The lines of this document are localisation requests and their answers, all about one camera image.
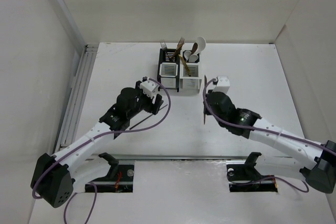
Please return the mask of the rose gold knife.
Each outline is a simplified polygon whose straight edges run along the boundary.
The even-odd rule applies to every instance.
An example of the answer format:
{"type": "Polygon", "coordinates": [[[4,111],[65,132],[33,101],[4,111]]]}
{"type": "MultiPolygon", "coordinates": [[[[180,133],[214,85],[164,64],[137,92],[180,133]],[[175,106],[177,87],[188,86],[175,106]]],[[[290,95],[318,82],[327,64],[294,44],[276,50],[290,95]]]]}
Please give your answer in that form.
{"type": "Polygon", "coordinates": [[[206,89],[207,89],[207,77],[204,75],[204,87],[202,91],[203,97],[203,124],[206,123],[206,116],[207,116],[207,106],[206,106],[206,89]]]}

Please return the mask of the black chopstick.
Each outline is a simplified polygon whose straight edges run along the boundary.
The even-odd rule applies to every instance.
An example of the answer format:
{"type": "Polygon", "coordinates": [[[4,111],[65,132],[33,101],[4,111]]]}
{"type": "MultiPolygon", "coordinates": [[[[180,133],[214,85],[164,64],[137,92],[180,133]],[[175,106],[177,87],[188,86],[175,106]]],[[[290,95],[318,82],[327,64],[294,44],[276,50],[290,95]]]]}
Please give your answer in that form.
{"type": "MultiPolygon", "coordinates": [[[[163,105],[162,107],[160,107],[159,111],[163,110],[165,107],[167,107],[168,104],[163,105]]],[[[149,116],[147,116],[146,118],[142,119],[140,122],[136,123],[135,125],[131,126],[129,128],[129,130],[132,130],[134,128],[136,128],[137,126],[139,126],[140,124],[142,124],[143,122],[145,122],[146,120],[148,120],[150,117],[154,116],[153,114],[150,114],[149,116]]]]}

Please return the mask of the gold knife green handle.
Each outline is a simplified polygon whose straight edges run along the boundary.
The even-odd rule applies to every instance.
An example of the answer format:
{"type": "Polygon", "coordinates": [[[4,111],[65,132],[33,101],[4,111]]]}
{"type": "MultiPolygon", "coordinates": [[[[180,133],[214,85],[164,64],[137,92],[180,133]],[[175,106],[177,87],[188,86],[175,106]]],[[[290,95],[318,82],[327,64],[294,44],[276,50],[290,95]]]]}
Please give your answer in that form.
{"type": "Polygon", "coordinates": [[[190,77],[191,76],[190,69],[189,69],[188,65],[186,64],[184,58],[181,55],[179,55],[179,58],[180,58],[180,61],[182,62],[183,66],[184,66],[184,69],[185,69],[187,75],[190,77]]]}

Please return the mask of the silver fork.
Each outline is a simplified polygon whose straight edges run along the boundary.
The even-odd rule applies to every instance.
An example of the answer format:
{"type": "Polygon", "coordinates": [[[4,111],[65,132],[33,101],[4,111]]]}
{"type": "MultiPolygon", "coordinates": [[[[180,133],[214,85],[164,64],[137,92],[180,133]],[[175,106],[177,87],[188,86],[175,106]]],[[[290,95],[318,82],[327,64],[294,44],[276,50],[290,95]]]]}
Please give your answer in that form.
{"type": "Polygon", "coordinates": [[[163,51],[167,51],[167,45],[166,42],[164,40],[160,41],[160,45],[163,51]]]}

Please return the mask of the large white ceramic spoon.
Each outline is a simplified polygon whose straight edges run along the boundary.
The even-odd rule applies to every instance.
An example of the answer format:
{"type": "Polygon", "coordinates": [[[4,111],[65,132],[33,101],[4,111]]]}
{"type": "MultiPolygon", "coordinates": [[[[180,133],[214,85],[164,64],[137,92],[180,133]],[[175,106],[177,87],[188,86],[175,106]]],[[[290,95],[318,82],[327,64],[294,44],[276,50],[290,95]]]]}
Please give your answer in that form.
{"type": "Polygon", "coordinates": [[[184,51],[183,57],[186,62],[196,63],[199,60],[199,56],[197,54],[192,54],[191,51],[184,51]]]}

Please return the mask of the rose gold fork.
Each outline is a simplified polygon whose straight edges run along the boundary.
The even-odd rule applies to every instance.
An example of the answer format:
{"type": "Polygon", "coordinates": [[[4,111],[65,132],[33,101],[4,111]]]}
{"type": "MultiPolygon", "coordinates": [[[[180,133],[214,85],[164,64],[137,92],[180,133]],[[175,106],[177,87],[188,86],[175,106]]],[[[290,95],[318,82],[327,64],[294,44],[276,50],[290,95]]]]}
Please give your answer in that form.
{"type": "Polygon", "coordinates": [[[178,44],[177,44],[176,50],[175,50],[175,52],[172,56],[172,59],[174,59],[179,54],[179,52],[181,51],[184,43],[185,43],[185,39],[183,37],[181,37],[178,44]]]}

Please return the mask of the brown wooden spoon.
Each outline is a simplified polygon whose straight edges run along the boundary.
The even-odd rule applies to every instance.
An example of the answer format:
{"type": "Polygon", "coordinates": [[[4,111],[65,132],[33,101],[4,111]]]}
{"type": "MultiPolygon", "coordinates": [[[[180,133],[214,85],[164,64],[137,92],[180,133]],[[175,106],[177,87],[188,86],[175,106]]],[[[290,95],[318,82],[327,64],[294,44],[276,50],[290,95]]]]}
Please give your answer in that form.
{"type": "Polygon", "coordinates": [[[193,55],[196,52],[197,48],[198,48],[198,44],[197,44],[197,42],[195,42],[193,44],[193,47],[192,47],[192,50],[191,50],[191,55],[193,55]]]}

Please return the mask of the small white ceramic spoon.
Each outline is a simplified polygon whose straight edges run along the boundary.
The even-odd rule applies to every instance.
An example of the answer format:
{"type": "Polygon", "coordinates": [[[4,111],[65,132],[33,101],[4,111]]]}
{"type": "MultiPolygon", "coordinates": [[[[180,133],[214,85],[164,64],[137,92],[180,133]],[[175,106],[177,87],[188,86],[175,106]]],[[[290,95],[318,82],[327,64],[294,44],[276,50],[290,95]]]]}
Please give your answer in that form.
{"type": "Polygon", "coordinates": [[[203,37],[197,37],[196,39],[197,43],[197,50],[195,51],[195,54],[200,54],[206,47],[206,40],[203,37]]]}

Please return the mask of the small copper fork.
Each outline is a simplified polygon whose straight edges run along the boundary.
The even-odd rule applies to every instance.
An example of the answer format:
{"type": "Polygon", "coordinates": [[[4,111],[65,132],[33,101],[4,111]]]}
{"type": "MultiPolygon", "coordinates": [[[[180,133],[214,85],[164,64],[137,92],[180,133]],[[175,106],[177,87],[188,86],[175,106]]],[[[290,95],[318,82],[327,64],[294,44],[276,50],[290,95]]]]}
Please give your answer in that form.
{"type": "Polygon", "coordinates": [[[167,58],[168,58],[169,61],[174,61],[175,53],[174,52],[168,52],[167,53],[167,58]]]}

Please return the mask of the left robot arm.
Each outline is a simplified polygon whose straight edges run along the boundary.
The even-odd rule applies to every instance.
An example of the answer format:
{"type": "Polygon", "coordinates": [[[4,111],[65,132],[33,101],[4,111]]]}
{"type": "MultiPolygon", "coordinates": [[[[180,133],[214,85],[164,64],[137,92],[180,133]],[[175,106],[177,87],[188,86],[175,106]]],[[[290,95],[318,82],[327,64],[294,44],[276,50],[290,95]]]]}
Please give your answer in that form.
{"type": "Polygon", "coordinates": [[[58,208],[95,178],[114,179],[119,162],[111,155],[102,153],[88,164],[85,161],[110,140],[130,133],[130,121],[140,112],[158,114],[163,104],[160,90],[167,89],[147,77],[137,81],[133,88],[123,88],[115,104],[85,135],[56,153],[41,155],[30,183],[32,197],[58,208]]]}

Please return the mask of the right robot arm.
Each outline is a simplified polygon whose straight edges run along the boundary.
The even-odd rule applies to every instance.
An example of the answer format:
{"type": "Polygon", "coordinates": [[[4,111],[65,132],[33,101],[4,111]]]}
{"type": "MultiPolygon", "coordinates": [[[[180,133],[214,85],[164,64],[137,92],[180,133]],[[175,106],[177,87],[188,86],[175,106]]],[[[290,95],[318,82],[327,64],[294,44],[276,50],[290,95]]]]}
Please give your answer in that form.
{"type": "Polygon", "coordinates": [[[300,138],[248,109],[237,108],[229,96],[215,90],[203,92],[204,115],[213,116],[228,132],[272,147],[284,157],[252,152],[244,162],[229,163],[227,178],[242,187],[276,176],[295,178],[325,194],[335,189],[335,142],[300,138]]]}

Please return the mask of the aluminium rail front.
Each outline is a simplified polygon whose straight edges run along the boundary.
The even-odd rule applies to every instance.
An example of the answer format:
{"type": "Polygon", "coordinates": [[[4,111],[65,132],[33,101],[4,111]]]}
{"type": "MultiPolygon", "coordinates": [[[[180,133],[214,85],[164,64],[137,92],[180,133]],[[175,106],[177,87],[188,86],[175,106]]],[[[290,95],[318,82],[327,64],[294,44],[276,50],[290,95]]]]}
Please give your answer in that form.
{"type": "Polygon", "coordinates": [[[246,159],[247,156],[178,156],[178,155],[128,155],[112,154],[116,159],[134,161],[200,161],[200,160],[235,160],[246,159]]]}

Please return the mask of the aluminium rail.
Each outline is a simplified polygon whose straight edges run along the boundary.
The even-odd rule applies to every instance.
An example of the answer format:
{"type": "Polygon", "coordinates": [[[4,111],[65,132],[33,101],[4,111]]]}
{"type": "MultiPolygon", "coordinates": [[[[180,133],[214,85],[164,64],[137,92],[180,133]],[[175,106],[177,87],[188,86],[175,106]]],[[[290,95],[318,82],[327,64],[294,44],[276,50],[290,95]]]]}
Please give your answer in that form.
{"type": "Polygon", "coordinates": [[[235,160],[246,159],[247,156],[178,156],[178,155],[128,155],[112,154],[116,159],[134,161],[200,161],[200,160],[235,160]]]}
{"type": "Polygon", "coordinates": [[[65,112],[60,120],[60,126],[52,150],[53,152],[67,147],[76,139],[97,52],[97,44],[88,44],[84,47],[76,74],[70,82],[70,96],[66,102],[65,112]]]}

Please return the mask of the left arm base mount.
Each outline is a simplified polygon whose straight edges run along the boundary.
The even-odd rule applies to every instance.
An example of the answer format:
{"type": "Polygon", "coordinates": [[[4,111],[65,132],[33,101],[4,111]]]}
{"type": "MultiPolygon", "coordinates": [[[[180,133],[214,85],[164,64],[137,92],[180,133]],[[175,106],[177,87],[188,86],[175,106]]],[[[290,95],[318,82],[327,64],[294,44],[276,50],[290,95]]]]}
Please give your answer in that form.
{"type": "Polygon", "coordinates": [[[98,193],[132,193],[135,163],[129,160],[119,160],[108,153],[98,155],[100,160],[109,164],[106,175],[97,177],[93,183],[98,193]]]}

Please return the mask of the aluminium rail left side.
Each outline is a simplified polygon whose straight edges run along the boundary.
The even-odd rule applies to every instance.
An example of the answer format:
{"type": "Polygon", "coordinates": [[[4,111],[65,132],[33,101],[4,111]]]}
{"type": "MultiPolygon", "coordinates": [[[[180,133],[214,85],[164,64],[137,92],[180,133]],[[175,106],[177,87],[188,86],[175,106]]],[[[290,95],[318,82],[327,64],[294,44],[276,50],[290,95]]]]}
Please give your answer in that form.
{"type": "Polygon", "coordinates": [[[76,139],[97,52],[97,44],[88,44],[84,47],[76,74],[70,82],[70,96],[66,102],[65,112],[60,120],[60,126],[52,150],[53,152],[67,147],[76,139]]]}

